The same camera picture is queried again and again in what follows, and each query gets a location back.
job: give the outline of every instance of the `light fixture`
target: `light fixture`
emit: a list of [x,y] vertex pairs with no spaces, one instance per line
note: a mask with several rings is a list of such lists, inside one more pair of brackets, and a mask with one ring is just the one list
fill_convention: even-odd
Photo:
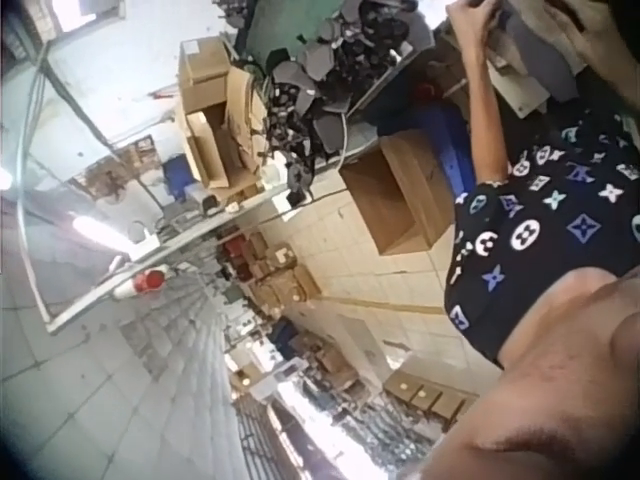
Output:
[[0,167],[0,191],[9,190],[13,185],[13,175]]
[[63,32],[70,32],[96,19],[94,14],[82,15],[79,0],[52,0],[51,3]]
[[73,228],[104,247],[129,253],[135,244],[113,228],[91,217],[79,216],[73,220]]

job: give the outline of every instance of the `black shirt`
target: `black shirt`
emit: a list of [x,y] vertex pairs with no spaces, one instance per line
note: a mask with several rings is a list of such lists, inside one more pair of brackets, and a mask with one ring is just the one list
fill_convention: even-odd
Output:
[[456,199],[445,307],[471,345],[498,352],[563,275],[597,267],[618,277],[640,264],[640,156],[616,117],[589,110],[522,151],[506,183]]

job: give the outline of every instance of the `wire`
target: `wire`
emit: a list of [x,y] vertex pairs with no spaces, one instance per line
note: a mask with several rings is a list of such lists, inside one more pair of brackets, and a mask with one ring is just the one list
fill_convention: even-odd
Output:
[[342,153],[340,153],[340,160],[338,161],[338,166],[336,166],[336,171],[339,172],[342,166],[344,165],[344,161],[347,158],[347,144],[349,142],[349,129],[347,127],[347,115],[342,113],[340,114],[340,119],[342,120]]
[[29,151],[30,142],[33,140],[33,131],[35,130],[35,126],[38,123],[38,118],[40,116],[40,111],[36,110],[34,107],[40,106],[42,107],[42,100],[38,100],[36,98],[36,94],[40,91],[44,92],[43,87],[39,82],[44,82],[44,79],[41,78],[42,74],[40,69],[42,67],[42,63],[47,56],[49,51],[49,42],[46,42],[40,53],[38,54],[38,58],[35,63],[35,72],[33,75],[33,80],[31,82],[31,86],[29,88],[29,95],[27,96],[27,108],[26,114],[24,117],[24,123],[20,130],[20,135],[18,137],[18,148],[16,152],[16,193],[17,193],[17,201],[16,201],[16,218],[18,223],[18,245],[20,248],[20,257],[24,263],[25,271],[27,274],[27,280],[29,281],[29,286],[33,292],[33,296],[36,301],[36,305],[38,306],[38,310],[40,310],[40,315],[42,315],[45,323],[51,322],[51,312],[47,308],[45,304],[44,298],[40,294],[40,290],[38,289],[38,283],[36,279],[36,273],[33,269],[33,265],[31,263],[31,258],[29,257],[29,243],[27,240],[27,230],[26,230],[26,221],[25,221],[25,212],[24,212],[24,173],[26,167],[26,158],[27,152]]

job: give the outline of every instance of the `white tile floor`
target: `white tile floor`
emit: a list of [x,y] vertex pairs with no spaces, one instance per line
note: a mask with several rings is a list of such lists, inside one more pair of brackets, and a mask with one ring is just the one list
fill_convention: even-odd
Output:
[[[345,188],[339,176],[314,185],[316,198]],[[255,224],[277,213],[265,205],[248,214],[242,225]],[[442,313],[443,282],[451,260],[453,226],[428,253],[382,257],[348,192],[342,192],[300,210],[288,221],[278,219],[263,227],[267,242],[291,244],[327,297],[299,306],[291,315],[317,333],[330,336],[354,366],[367,378],[384,380],[387,370],[372,365],[364,352],[362,335],[345,328],[344,318],[364,322],[392,367],[461,390],[482,393],[499,376],[499,370],[473,351]],[[385,308],[363,308],[336,299],[376,302]],[[389,346],[388,342],[406,346]]]

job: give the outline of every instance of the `hand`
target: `hand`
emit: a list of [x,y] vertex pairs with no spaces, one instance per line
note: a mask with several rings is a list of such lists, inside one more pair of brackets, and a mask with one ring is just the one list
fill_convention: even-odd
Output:
[[491,23],[499,0],[457,0],[447,6],[447,15],[458,39],[463,59],[483,60]]
[[638,63],[620,36],[609,6],[599,0],[561,1],[575,12],[584,31],[581,32],[567,14],[549,3],[545,2],[544,7],[578,55],[622,97],[640,107]]

